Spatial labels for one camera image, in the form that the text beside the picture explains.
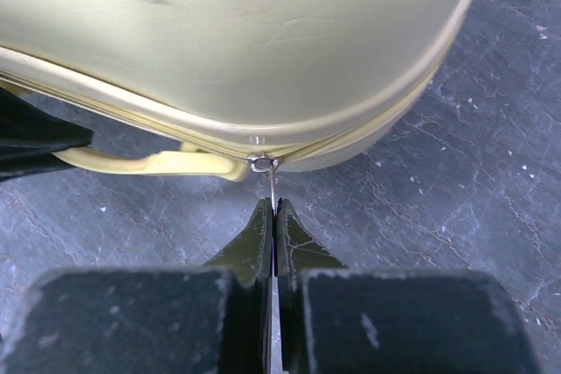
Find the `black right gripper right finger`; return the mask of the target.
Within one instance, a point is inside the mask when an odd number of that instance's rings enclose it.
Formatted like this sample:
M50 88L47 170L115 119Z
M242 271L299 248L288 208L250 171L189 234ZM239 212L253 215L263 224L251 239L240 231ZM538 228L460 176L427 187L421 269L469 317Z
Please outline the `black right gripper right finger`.
M348 268L287 200L278 206L275 251L285 371L541 371L513 299L487 273Z

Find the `yellow suitcase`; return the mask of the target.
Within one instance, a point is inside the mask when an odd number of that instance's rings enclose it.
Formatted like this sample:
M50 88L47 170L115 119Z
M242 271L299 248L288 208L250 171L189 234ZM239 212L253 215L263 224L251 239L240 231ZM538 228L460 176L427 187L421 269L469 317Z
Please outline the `yellow suitcase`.
M350 159L427 88L472 0L1 0L1 90L93 131L124 175Z

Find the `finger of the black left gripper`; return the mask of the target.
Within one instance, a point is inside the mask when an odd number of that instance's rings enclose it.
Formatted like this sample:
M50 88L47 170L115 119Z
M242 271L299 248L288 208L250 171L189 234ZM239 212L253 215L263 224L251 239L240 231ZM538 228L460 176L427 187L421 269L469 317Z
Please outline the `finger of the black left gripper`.
M54 156L91 144L93 131L61 120L1 90L1 178L12 180L72 166Z

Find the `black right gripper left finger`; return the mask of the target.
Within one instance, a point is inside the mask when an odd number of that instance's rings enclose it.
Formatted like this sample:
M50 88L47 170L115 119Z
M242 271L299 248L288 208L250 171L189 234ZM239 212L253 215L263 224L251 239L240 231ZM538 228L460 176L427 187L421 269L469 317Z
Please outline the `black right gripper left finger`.
M74 267L29 288L4 373L268 373L271 202L199 266Z

